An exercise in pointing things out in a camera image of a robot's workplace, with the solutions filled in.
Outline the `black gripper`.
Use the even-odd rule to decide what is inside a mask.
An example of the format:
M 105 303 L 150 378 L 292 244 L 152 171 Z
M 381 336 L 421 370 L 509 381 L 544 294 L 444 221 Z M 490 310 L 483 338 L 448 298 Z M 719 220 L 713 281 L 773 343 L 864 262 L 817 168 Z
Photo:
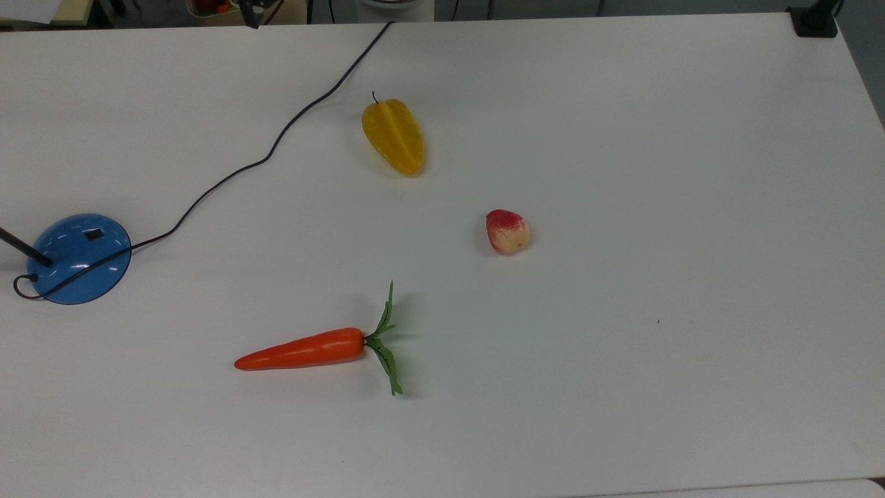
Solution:
M 246 26 L 252 29 L 259 29 L 260 16 L 268 15 L 279 1 L 272 0 L 233 0 L 234 6 L 241 9 L 241 18 Z

